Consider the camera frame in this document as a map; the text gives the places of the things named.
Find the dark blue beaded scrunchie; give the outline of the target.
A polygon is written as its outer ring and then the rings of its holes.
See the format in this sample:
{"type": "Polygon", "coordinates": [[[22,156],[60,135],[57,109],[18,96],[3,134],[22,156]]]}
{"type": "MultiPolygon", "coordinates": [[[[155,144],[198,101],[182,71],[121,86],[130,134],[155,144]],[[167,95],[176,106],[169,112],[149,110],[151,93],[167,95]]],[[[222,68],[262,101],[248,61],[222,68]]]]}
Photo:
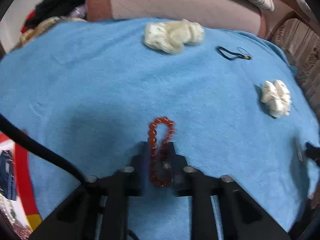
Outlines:
{"type": "Polygon", "coordinates": [[[16,200],[17,189],[14,177],[14,163],[12,158],[12,152],[10,150],[1,151],[0,163],[1,194],[9,200],[16,200]]]}

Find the pink striped scrunchie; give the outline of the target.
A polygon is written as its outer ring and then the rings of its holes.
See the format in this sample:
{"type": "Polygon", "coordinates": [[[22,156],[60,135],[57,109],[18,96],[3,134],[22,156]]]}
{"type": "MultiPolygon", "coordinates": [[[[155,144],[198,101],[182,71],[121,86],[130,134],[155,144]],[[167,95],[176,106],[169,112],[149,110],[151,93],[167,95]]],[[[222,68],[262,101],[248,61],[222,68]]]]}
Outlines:
{"type": "Polygon", "coordinates": [[[29,227],[19,226],[18,224],[12,224],[13,231],[21,240],[27,240],[31,235],[32,231],[29,227]]]}

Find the pink mattress bolster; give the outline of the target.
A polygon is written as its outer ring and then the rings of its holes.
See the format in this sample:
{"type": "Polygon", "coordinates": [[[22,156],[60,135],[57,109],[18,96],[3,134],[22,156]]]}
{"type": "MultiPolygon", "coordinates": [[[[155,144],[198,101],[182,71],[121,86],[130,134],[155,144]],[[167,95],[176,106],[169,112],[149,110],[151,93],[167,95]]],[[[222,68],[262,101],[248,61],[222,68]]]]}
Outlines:
{"type": "Polygon", "coordinates": [[[241,30],[264,38],[261,10],[247,0],[86,0],[90,22],[130,18],[186,19],[207,28],[241,30]]]}

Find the black and red clothes pile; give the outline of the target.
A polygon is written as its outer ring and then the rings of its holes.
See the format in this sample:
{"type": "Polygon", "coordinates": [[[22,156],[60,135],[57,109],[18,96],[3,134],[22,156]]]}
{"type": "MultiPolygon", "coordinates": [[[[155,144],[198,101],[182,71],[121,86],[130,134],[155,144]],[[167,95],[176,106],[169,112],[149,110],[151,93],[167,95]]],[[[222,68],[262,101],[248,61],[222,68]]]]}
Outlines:
{"type": "Polygon", "coordinates": [[[83,5],[85,0],[43,0],[25,18],[20,32],[23,34],[29,29],[36,28],[42,21],[55,17],[67,16],[76,7],[83,5]]]}

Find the small white scrunchie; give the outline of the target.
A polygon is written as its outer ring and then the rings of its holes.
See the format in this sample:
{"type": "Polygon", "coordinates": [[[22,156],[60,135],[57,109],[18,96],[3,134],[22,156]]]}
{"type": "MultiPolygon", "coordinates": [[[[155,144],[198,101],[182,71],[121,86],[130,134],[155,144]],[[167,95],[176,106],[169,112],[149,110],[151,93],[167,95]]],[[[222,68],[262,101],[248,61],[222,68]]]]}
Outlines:
{"type": "Polygon", "coordinates": [[[268,107],[268,113],[274,118],[288,116],[291,111],[291,93],[281,80],[265,81],[261,102],[268,107]]]}

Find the patterned beige blanket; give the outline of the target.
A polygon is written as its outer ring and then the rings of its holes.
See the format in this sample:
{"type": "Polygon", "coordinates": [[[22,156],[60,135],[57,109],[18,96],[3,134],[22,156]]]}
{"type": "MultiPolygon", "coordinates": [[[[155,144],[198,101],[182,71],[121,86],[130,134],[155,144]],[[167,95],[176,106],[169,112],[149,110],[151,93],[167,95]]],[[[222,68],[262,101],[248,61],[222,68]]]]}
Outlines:
{"type": "Polygon", "coordinates": [[[48,32],[50,29],[55,27],[59,23],[63,22],[85,22],[86,20],[78,18],[78,17],[51,17],[44,21],[42,21],[37,27],[28,29],[25,33],[23,33],[17,44],[11,49],[10,52],[15,51],[16,49],[22,48],[32,40],[36,39],[37,37],[43,35],[44,33],[48,32]]]}

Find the red jewelry tray white lining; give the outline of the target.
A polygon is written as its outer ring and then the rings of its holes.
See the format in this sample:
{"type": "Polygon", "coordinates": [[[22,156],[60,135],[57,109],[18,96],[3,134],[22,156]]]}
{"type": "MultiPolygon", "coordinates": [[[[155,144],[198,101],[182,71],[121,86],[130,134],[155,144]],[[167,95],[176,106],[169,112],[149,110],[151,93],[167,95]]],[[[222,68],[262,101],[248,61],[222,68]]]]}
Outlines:
{"type": "Polygon", "coordinates": [[[2,150],[12,152],[17,199],[9,200],[1,194],[1,218],[11,230],[13,230],[12,224],[18,224],[25,228],[29,227],[33,232],[42,222],[42,218],[36,206],[31,184],[28,151],[1,133],[2,150]]]}

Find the large cream scrunchie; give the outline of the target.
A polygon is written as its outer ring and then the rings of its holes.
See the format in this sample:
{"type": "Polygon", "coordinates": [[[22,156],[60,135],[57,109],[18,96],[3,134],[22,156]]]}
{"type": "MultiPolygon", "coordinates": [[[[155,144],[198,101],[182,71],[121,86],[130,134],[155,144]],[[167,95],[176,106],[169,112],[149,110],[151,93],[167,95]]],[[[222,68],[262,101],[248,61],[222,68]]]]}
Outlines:
{"type": "Polygon", "coordinates": [[[144,30],[144,44],[170,55],[179,54],[184,46],[198,46],[204,41],[204,28],[186,19],[148,23],[144,30]]]}

